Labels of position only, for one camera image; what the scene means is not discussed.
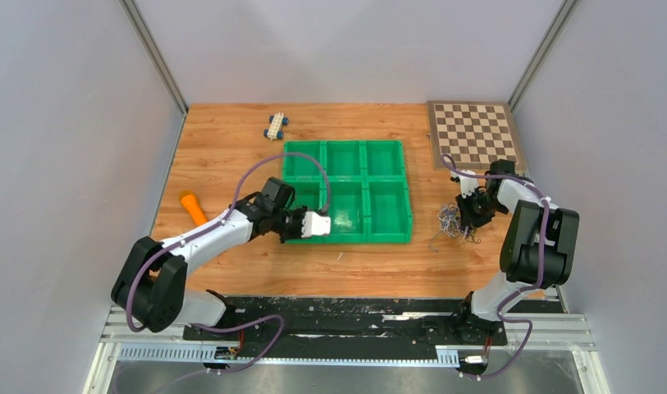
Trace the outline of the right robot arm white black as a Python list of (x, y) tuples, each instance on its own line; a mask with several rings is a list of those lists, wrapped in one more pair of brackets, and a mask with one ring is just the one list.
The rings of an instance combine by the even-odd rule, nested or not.
[(504, 315), (537, 290), (564, 284), (572, 271), (579, 215), (544, 196), (508, 159), (492, 162), (484, 175), (452, 172), (459, 233), (469, 235), (497, 213), (511, 216), (498, 273), (462, 301), (454, 322), (457, 340), (478, 344), (502, 329)]

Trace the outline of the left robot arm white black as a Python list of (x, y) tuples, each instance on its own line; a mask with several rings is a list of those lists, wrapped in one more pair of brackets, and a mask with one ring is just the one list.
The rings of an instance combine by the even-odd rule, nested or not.
[(309, 238), (329, 222), (307, 206), (291, 208), (293, 186), (271, 177), (264, 187), (233, 202), (220, 216), (179, 236), (137, 240), (112, 287), (111, 299), (126, 311), (130, 329), (161, 332), (173, 323), (204, 326), (217, 340), (235, 332), (236, 318), (216, 293), (189, 291), (188, 277), (223, 252), (269, 232), (282, 242)]

